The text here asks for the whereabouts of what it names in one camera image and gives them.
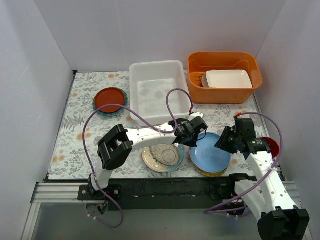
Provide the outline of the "pink plate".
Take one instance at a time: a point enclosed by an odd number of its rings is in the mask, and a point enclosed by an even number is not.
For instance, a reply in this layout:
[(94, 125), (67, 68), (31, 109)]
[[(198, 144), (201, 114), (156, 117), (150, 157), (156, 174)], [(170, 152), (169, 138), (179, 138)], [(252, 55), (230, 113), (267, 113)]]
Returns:
[(199, 169), (208, 173), (218, 173), (228, 167), (231, 154), (219, 149), (195, 149), (190, 150), (190, 158)]

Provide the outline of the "light blue plate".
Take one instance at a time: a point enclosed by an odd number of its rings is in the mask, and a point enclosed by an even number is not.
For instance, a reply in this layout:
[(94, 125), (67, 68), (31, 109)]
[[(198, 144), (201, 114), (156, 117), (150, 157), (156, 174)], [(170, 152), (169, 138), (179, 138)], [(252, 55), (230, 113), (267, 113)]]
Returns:
[(198, 136), (196, 147), (189, 150), (193, 164), (201, 171), (216, 174), (228, 168), (231, 161), (231, 154), (215, 147), (220, 136), (207, 132)]

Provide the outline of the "yellow woven bamboo plate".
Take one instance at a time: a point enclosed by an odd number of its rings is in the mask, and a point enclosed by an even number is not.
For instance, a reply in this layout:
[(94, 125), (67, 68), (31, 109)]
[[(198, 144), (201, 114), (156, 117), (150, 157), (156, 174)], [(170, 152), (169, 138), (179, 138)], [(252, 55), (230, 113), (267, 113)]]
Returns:
[(209, 177), (209, 178), (216, 178), (216, 177), (222, 176), (227, 171), (228, 168), (226, 167), (224, 170), (216, 172), (216, 173), (206, 172), (206, 171), (201, 170), (198, 167), (196, 167), (196, 169), (203, 176), (206, 176), (206, 177)]

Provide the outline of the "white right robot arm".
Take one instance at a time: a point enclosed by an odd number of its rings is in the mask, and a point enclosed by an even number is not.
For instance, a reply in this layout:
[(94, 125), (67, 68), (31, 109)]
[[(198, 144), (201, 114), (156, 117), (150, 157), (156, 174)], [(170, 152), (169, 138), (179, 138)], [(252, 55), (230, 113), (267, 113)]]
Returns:
[(301, 240), (308, 227), (310, 216), (299, 208), (284, 187), (273, 167), (273, 150), (265, 137), (256, 136), (250, 118), (234, 118), (233, 127), (225, 127), (216, 148), (235, 154), (240, 152), (253, 170), (257, 183), (246, 177), (226, 186), (232, 199), (241, 198), (257, 220), (258, 233), (263, 240)]

